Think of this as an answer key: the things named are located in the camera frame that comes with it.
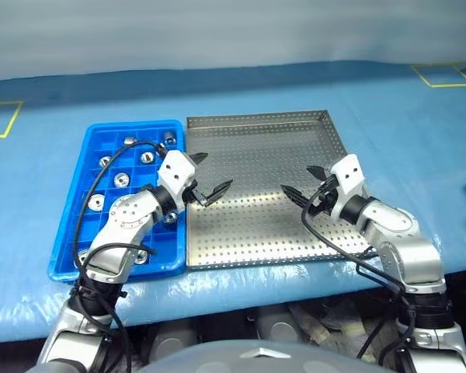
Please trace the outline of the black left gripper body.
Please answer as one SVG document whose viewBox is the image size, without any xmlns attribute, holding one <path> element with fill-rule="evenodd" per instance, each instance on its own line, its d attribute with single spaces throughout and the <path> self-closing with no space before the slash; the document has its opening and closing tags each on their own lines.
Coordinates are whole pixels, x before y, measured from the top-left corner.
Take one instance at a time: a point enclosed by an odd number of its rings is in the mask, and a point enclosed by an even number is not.
<svg viewBox="0 0 466 373">
<path fill-rule="evenodd" d="M 197 189 L 198 182 L 194 180 L 182 193 L 184 204 L 198 203 L 204 206 L 207 198 Z"/>
</svg>

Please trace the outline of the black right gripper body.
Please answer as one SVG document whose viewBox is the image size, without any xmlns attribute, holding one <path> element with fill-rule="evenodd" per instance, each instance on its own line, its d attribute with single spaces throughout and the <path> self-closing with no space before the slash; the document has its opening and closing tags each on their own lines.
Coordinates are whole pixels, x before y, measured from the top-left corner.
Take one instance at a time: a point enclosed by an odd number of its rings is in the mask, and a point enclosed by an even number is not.
<svg viewBox="0 0 466 373">
<path fill-rule="evenodd" d="M 315 208 L 315 215 L 320 213 L 331 214 L 338 199 L 338 193 L 336 191 L 338 186 L 339 182 L 334 175 L 331 175 L 320 185 L 318 188 L 320 192 L 318 195 L 319 204 Z"/>
</svg>

